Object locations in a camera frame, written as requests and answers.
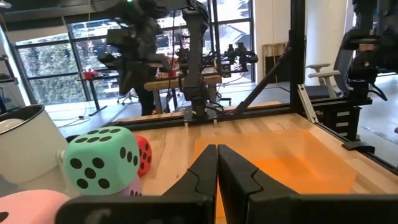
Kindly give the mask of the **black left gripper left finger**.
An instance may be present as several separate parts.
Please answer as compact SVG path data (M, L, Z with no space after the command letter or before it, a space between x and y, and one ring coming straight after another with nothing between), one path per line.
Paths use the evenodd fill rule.
M217 147L209 145L161 196L81 196L64 203L56 224L214 223Z

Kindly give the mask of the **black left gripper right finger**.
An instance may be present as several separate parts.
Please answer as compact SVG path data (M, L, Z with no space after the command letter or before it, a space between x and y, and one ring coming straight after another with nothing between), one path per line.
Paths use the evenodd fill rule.
M299 194L226 145L218 146L218 177L228 223L397 224L394 194Z

